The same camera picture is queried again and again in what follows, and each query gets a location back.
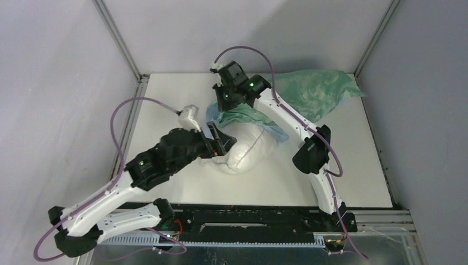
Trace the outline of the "white pillow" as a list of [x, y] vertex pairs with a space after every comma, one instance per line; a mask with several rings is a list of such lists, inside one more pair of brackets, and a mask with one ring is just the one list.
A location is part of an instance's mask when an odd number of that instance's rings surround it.
[[266, 128], [252, 123], [231, 123], [221, 132], [237, 142], [224, 156], [201, 159], [199, 165], [229, 174], [239, 175], [255, 168], [278, 147], [276, 138]]

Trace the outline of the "light blue pillowcase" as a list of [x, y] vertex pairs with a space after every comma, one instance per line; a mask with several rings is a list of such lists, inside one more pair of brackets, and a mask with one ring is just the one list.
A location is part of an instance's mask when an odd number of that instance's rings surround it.
[[[277, 73], [275, 89], [289, 106], [314, 123], [335, 110], [343, 101], [366, 96], [353, 76], [338, 70]], [[220, 112], [217, 102], [213, 102], [206, 109], [205, 120], [215, 122], [220, 129], [231, 123], [252, 123], [272, 134], [277, 142], [285, 142], [289, 138], [269, 117], [246, 104]]]

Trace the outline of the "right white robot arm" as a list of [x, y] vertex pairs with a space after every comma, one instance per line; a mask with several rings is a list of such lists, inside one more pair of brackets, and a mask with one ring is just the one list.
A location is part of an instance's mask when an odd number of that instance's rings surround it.
[[220, 65], [212, 63], [210, 72], [219, 75], [213, 85], [218, 109], [222, 113], [245, 105], [255, 109], [284, 130], [297, 152], [292, 158], [294, 166], [308, 175], [318, 200], [322, 226], [329, 231], [338, 229], [343, 223], [341, 208], [343, 201], [332, 181], [329, 158], [336, 160], [339, 173], [343, 168], [337, 154], [331, 147], [331, 130], [323, 125], [318, 127], [291, 107], [276, 91], [276, 78], [271, 81], [256, 74], [248, 76], [235, 61]]

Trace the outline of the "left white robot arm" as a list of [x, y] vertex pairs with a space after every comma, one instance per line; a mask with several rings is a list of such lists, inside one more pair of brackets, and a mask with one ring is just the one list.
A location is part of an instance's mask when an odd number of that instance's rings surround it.
[[78, 257], [103, 241], [129, 231], [146, 228], [168, 230], [174, 211], [167, 199], [120, 214], [114, 210], [170, 179], [198, 158], [226, 155], [237, 139], [207, 124], [211, 138], [194, 129], [175, 128], [154, 147], [129, 161], [120, 177], [107, 183], [87, 200], [74, 207], [54, 206], [49, 219], [57, 229], [56, 247], [67, 257]]

